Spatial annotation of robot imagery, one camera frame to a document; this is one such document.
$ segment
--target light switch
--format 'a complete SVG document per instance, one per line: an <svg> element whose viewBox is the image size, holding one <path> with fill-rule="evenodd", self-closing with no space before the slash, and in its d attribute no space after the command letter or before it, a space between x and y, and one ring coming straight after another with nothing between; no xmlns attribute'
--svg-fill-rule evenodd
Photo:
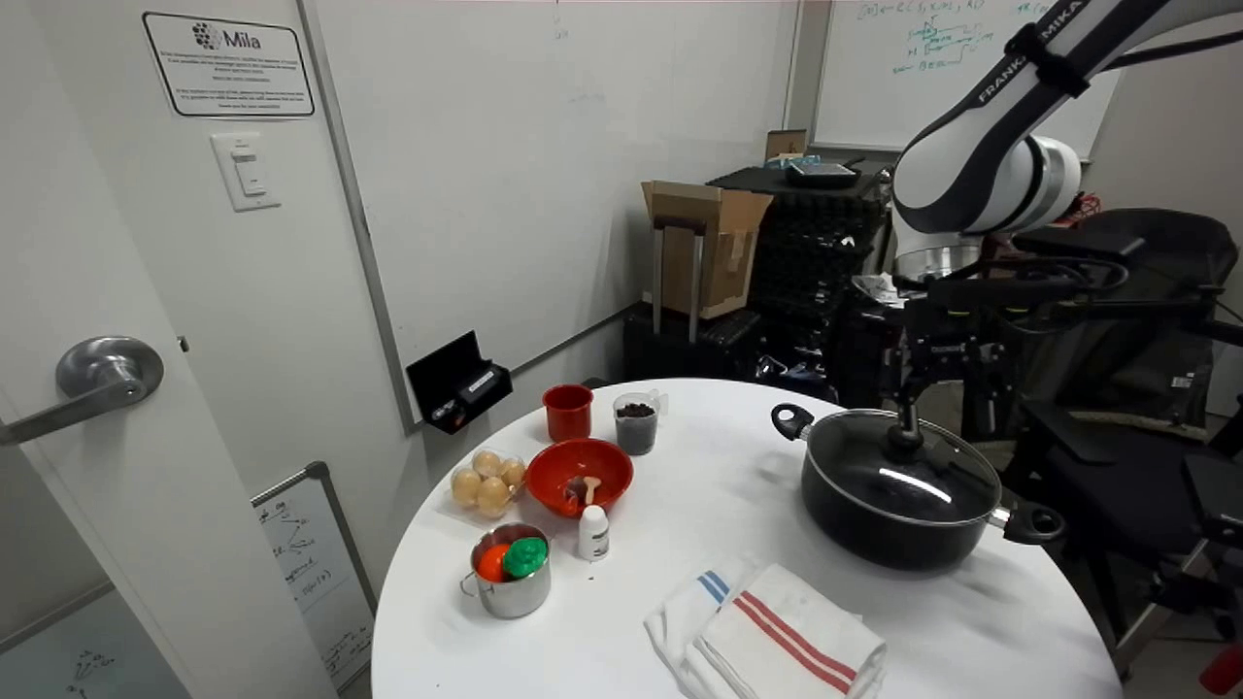
<svg viewBox="0 0 1243 699"><path fill-rule="evenodd" d="M278 204L269 181L259 132L215 132L208 147L228 190L234 208L270 208Z"/></svg>

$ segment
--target round white table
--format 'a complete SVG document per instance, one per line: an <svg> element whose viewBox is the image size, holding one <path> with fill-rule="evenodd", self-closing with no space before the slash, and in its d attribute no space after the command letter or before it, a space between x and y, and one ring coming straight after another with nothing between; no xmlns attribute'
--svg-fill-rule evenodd
<svg viewBox="0 0 1243 699"><path fill-rule="evenodd" d="M961 567L913 573L867 563L810 524L796 488L804 444L786 444L768 407L840 407L734 379L645 383L664 391L664 415L656 448L632 458L632 484L615 505L604 559L575 559L575 524L532 498L506 517L550 534L550 595L532 617L485 617L478 598L461 595L467 554L494 524L458 511L449 479L427 493L379 590L375 699L680 696L641 622L690 573L739 554L786 563L835 605L863 615L889 643L880 699L1122 696L1085 600L1040 546L985 528ZM595 391L595 437L615 437L611 402L623 388ZM537 458L542 448L542 411L478 444L506 458Z"/></svg>

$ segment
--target pot lid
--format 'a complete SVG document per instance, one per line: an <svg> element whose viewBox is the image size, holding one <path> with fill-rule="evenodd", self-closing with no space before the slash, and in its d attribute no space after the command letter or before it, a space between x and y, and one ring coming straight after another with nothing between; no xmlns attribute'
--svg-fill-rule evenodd
<svg viewBox="0 0 1243 699"><path fill-rule="evenodd" d="M810 468L841 498L904 519L979 519L1001 501L999 468L964 437L920 424L920 437L893 437L893 411L841 411L809 433Z"/></svg>

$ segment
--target black pot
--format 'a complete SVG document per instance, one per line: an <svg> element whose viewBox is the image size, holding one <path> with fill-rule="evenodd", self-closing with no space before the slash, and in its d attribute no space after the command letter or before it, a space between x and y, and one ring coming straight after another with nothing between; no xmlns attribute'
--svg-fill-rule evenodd
<svg viewBox="0 0 1243 699"><path fill-rule="evenodd" d="M920 424L896 431L896 411L840 411L810 420L796 402L774 407L786 437L804 437L801 493L810 519L863 559L884 567L950 567L985 524L1006 539L1050 545L1065 519L1001 488L999 468L964 437Z"/></svg>

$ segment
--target red cup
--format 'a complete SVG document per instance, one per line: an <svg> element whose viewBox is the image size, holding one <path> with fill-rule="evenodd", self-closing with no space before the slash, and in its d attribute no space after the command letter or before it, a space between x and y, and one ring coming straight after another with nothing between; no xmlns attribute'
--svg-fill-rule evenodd
<svg viewBox="0 0 1243 699"><path fill-rule="evenodd" d="M590 388L586 383L557 383L542 391L549 437L590 437Z"/></svg>

